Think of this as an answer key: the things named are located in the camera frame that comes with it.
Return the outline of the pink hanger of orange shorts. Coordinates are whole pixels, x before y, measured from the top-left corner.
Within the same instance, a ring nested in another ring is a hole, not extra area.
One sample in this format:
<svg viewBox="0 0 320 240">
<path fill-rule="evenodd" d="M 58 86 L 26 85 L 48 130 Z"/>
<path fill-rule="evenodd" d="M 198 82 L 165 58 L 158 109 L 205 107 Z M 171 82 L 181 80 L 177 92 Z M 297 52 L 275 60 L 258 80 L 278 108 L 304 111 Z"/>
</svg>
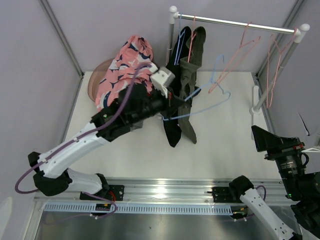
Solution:
<svg viewBox="0 0 320 240">
<path fill-rule="evenodd" d="M 278 78 L 280 63 L 283 58 L 283 54 L 286 49 L 291 45 L 298 32 L 297 28 L 294 28 L 294 33 L 289 37 L 289 40 L 284 44 L 279 44 L 274 34 L 269 38 L 268 52 L 267 52 L 267 65 L 266 65 L 266 108 L 269 109 L 273 103 L 273 91 L 276 86 Z"/>
</svg>

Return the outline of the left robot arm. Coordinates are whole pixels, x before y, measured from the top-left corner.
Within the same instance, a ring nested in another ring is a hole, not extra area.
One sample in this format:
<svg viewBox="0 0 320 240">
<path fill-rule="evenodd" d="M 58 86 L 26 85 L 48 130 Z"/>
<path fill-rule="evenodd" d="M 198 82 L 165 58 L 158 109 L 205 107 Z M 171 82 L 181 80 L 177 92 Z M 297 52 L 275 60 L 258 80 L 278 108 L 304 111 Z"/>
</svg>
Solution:
<svg viewBox="0 0 320 240">
<path fill-rule="evenodd" d="M 36 189 L 51 197 L 64 191 L 79 192 L 81 200 L 110 198 L 111 188 L 101 173 L 86 174 L 72 170 L 70 166 L 118 137 L 131 132 L 134 125 L 161 113 L 172 116 L 185 100 L 172 90 L 163 96 L 160 90 L 147 89 L 138 83 L 119 92 L 110 106 L 96 113 L 85 127 L 70 140 L 46 152 L 33 151 L 28 161 L 34 168 Z"/>
</svg>

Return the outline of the pink hanger of patterned shorts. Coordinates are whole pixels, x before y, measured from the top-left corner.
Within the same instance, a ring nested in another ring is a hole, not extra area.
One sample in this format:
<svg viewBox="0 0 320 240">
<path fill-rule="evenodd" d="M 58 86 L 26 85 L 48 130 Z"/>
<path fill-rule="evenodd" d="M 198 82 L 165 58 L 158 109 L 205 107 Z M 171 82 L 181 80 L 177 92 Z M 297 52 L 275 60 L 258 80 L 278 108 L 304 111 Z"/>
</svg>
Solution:
<svg viewBox="0 0 320 240">
<path fill-rule="evenodd" d="M 240 45 L 237 49 L 237 51 L 234 53 L 232 58 L 229 60 L 229 62 L 226 64 L 224 70 L 219 75 L 218 79 L 215 83 L 213 83 L 208 90 L 208 93 L 210 94 L 215 88 L 218 87 L 218 85 L 228 76 L 230 72 L 232 72 L 238 65 L 240 65 L 245 58 L 249 55 L 249 53 L 257 46 L 257 44 L 261 40 L 261 36 L 257 36 L 256 38 L 252 38 L 248 41 L 245 41 L 245 35 L 249 29 L 249 25 L 252 22 L 248 22 L 243 30 L 243 34 L 241 37 Z"/>
</svg>

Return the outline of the olive green shorts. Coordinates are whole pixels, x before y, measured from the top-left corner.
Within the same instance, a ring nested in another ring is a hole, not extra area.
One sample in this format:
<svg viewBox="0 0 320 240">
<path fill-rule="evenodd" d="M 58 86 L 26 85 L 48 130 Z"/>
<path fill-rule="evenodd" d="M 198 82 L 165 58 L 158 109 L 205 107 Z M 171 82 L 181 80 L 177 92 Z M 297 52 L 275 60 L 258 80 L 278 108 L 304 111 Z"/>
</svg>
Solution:
<svg viewBox="0 0 320 240">
<path fill-rule="evenodd" d="M 188 56 L 180 59 L 181 67 L 181 90 L 179 92 L 180 97 L 187 97 L 193 102 L 193 98 L 189 97 L 196 90 L 197 83 L 197 71 L 202 66 L 204 44 L 206 41 L 206 30 L 204 27 L 197 27 L 194 32 L 196 36 L 192 43 L 192 51 L 189 63 L 187 62 Z M 186 42 L 186 46 L 189 49 L 190 38 Z M 191 108 L 179 108 L 178 109 L 178 125 L 182 134 L 187 137 L 193 144 L 197 143 L 197 136 L 193 126 L 190 123 Z"/>
</svg>

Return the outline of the grey shorts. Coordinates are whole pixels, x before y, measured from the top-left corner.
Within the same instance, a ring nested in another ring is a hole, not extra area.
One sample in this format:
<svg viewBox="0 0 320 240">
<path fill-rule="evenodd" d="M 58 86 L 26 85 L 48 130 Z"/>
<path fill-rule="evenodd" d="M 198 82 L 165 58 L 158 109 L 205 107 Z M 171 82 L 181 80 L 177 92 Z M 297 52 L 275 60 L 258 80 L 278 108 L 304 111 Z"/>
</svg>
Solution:
<svg viewBox="0 0 320 240">
<path fill-rule="evenodd" d="M 138 129 L 141 129 L 144 125 L 144 121 L 141 120 L 141 121 L 138 121 L 138 122 L 135 122 L 131 125 L 130 127 L 130 131 L 135 131 L 135 130 L 138 130 Z"/>
</svg>

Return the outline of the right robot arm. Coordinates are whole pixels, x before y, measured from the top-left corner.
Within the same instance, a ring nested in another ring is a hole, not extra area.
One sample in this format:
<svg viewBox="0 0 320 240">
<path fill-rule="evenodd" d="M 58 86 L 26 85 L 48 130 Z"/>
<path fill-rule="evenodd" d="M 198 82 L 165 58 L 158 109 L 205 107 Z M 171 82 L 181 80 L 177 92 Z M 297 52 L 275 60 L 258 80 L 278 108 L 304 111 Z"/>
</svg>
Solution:
<svg viewBox="0 0 320 240">
<path fill-rule="evenodd" d="M 297 223 L 313 236 L 320 236 L 320 174 L 306 173 L 309 163 L 305 144 L 298 137 L 281 137 L 257 125 L 251 127 L 258 152 L 266 152 L 265 159 L 274 161 L 286 191 L 286 198 L 294 201 L 291 210 Z M 213 187 L 209 193 L 215 203 L 242 203 L 252 211 L 275 240 L 301 240 L 303 236 L 286 225 L 266 204 L 257 188 L 244 175 L 227 187 Z"/>
</svg>

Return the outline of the pink shark print shorts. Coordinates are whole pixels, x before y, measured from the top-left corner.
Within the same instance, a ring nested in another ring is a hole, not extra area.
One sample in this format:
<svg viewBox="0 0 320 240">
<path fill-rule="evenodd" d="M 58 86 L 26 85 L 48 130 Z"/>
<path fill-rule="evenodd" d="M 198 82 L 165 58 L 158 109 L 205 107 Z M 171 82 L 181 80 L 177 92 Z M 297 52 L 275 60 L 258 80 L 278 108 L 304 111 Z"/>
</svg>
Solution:
<svg viewBox="0 0 320 240">
<path fill-rule="evenodd" d="M 151 64 L 153 49 L 150 43 L 141 36 L 132 35 L 122 46 L 110 63 L 104 76 L 98 81 L 95 105 L 98 111 L 107 108 L 118 98 L 119 92 L 126 89 L 134 79 L 136 84 L 143 85 L 147 92 L 153 90 L 152 72 L 145 66 L 134 74 L 142 63 Z"/>
</svg>

